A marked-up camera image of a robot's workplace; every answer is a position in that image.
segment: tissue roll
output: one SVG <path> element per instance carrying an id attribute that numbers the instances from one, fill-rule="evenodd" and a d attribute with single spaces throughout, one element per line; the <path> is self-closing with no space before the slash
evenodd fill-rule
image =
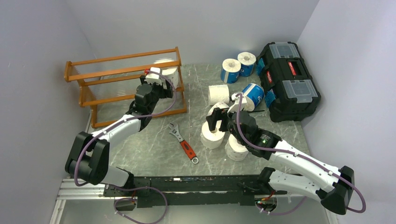
<path id="1" fill-rule="evenodd" d="M 242 92 L 246 97 L 247 104 L 245 110 L 247 111 L 253 111 L 264 98 L 264 90 L 261 86 L 254 83 L 248 84 Z"/>
<path id="2" fill-rule="evenodd" d="M 237 139 L 231 134 L 226 144 L 226 154 L 234 161 L 243 160 L 249 151 L 245 146 L 238 143 Z"/>
<path id="3" fill-rule="evenodd" d="M 154 64 L 165 63 L 165 62 L 174 62 L 174 61 L 175 60 L 173 60 L 173 59 L 163 58 L 163 59 L 156 60 L 154 62 Z M 162 75 L 169 78 L 172 81 L 173 85 L 177 88 L 177 86 L 179 85 L 179 73 L 177 72 L 177 67 L 171 67 L 171 68 L 162 70 Z"/>
<path id="4" fill-rule="evenodd" d="M 240 62 L 240 76 L 248 77 L 252 74 L 255 66 L 256 56 L 249 52 L 242 52 L 238 54 L 238 61 Z"/>
<path id="5" fill-rule="evenodd" d="M 215 105 L 217 102 L 230 102 L 230 92 L 227 85 L 210 85 L 208 87 L 209 105 Z"/>
<path id="6" fill-rule="evenodd" d="M 201 142 L 204 144 L 206 148 L 215 149 L 221 145 L 224 139 L 225 132 L 219 131 L 221 125 L 221 120 L 216 123 L 216 129 L 213 131 L 209 131 L 208 122 L 205 122 L 202 125 L 201 129 Z"/>
<path id="7" fill-rule="evenodd" d="M 238 80 L 240 72 L 240 62 L 228 58 L 223 61 L 220 79 L 225 83 L 235 83 Z"/>

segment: black metal base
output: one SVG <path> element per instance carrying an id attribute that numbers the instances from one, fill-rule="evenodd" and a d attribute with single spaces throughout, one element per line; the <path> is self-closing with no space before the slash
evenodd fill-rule
<path id="1" fill-rule="evenodd" d="M 134 177 L 136 187 L 151 186 L 162 191 L 169 205 L 229 204 L 254 205 L 255 195 L 269 195 L 271 189 L 257 184 L 258 175 L 161 176 Z M 133 192 L 104 191 L 105 197 L 132 196 Z M 150 190 L 136 191 L 138 208 L 163 206 L 160 194 Z"/>

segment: toolbox lid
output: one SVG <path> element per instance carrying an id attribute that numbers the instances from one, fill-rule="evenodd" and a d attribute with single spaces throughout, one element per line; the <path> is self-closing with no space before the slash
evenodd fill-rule
<path id="1" fill-rule="evenodd" d="M 312 97 L 318 97 L 310 79 L 282 81 L 288 98 L 297 98 L 297 103 L 310 103 Z"/>
<path id="2" fill-rule="evenodd" d="M 274 58 L 289 58 L 289 57 L 300 57 L 296 46 L 292 43 L 287 42 L 275 42 L 269 45 L 272 56 Z"/>

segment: white wall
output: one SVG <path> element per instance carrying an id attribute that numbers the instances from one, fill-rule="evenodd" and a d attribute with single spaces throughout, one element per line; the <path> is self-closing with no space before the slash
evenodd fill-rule
<path id="1" fill-rule="evenodd" d="M 97 57 L 178 46 L 183 63 L 297 41 L 318 0 L 67 0 Z"/>
<path id="2" fill-rule="evenodd" d="M 342 224 L 395 221 L 395 19 L 392 0 L 320 0 L 297 42 L 322 94 L 302 122 L 310 151 L 353 168 L 367 200 Z M 351 206 L 361 208 L 356 194 Z"/>
<path id="3" fill-rule="evenodd" d="M 93 58 L 65 1 L 1 2 L 2 224 L 49 222 L 70 147 L 88 118 L 64 66 Z"/>

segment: wrench head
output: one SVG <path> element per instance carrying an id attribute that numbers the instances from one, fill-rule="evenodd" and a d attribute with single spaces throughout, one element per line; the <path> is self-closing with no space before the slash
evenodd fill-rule
<path id="1" fill-rule="evenodd" d="M 176 134 L 177 132 L 179 132 L 179 125 L 178 124 L 174 125 L 172 123 L 169 123 L 168 127 L 170 128 L 169 133 Z"/>

